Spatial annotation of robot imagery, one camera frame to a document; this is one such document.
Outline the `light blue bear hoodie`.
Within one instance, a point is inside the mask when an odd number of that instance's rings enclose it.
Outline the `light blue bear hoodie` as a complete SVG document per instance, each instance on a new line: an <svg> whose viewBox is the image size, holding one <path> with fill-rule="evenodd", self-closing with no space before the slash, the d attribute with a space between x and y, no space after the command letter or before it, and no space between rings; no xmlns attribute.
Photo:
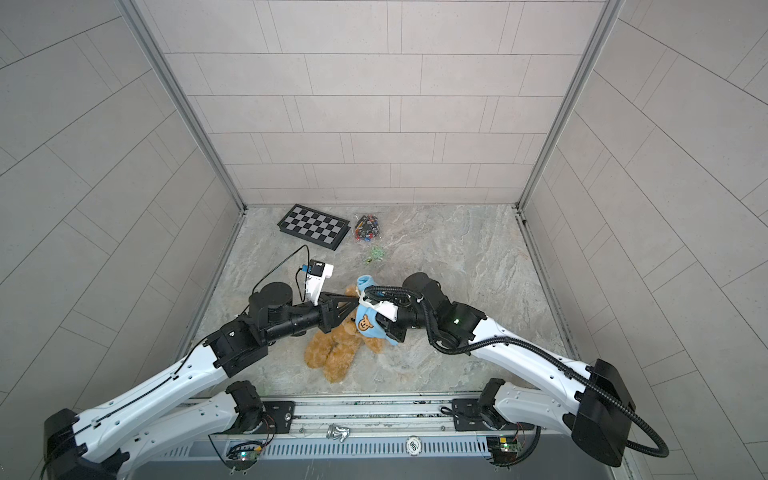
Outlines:
<svg viewBox="0 0 768 480"><path fill-rule="evenodd" d="M355 317L356 328L366 338L386 340L391 345L396 345L396 340L389 337L383 328L386 318L379 321L377 319L378 311L374 305L366 299L365 290L368 287L375 285L376 282L370 275L363 275L357 279L356 290L359 296L359 304Z"/></svg>

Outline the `brown teddy bear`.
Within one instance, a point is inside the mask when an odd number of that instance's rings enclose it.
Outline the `brown teddy bear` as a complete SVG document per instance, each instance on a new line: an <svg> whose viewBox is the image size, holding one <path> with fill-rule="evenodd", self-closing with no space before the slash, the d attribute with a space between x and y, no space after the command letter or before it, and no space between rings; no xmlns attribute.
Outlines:
<svg viewBox="0 0 768 480"><path fill-rule="evenodd" d="M363 336L357 329L356 310L330 333L316 331L304 351L304 362L311 369L322 369L329 383L339 383L347 375L357 351L365 345L380 354L385 340Z"/></svg>

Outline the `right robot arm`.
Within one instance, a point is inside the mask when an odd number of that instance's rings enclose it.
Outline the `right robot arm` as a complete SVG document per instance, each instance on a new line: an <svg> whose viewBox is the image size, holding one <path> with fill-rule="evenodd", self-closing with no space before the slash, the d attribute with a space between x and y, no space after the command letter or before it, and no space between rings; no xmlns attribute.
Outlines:
<svg viewBox="0 0 768 480"><path fill-rule="evenodd" d="M450 300L438 281L423 272L400 287L359 278L357 290L376 333L402 343L422 328L429 343L446 355L472 355L503 367L538 389L515 389L492 379L479 400L481 421L493 430L523 423L570 435L587 455L604 465L621 465L629 445L635 403L619 371L598 359L591 364L550 352L502 327L483 311Z"/></svg>

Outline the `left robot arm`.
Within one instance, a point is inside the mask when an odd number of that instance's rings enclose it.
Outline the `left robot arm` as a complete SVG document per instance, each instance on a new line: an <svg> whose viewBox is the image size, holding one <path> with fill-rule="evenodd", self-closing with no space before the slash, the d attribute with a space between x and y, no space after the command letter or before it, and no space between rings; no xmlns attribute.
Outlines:
<svg viewBox="0 0 768 480"><path fill-rule="evenodd" d="M298 305L292 300L289 285L270 283L175 364L99 406L51 415L44 423L41 478L123 479L199 436L260 427L275 432L255 386L234 376L264 358L277 340L313 328L328 333L358 305L352 291L320 292Z"/></svg>

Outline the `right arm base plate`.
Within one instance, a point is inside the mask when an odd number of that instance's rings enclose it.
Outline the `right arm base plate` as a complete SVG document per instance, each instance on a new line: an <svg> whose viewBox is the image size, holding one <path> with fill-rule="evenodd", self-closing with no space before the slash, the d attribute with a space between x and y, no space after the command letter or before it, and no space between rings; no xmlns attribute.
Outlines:
<svg viewBox="0 0 768 480"><path fill-rule="evenodd" d="M514 433L519 430L528 433L536 430L536 426L530 423L512 423L503 419L491 420L489 414L482 414L479 400L473 398L455 398L448 406L442 406L440 413L452 419L454 429L457 432L502 431Z"/></svg>

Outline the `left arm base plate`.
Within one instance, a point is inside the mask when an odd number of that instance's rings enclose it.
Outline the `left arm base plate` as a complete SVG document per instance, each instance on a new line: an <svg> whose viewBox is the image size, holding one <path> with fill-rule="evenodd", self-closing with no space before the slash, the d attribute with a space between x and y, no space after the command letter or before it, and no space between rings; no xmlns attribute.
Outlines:
<svg viewBox="0 0 768 480"><path fill-rule="evenodd" d="M217 435L273 435L288 434L291 429L296 403L293 401L267 401L259 414L247 414Z"/></svg>

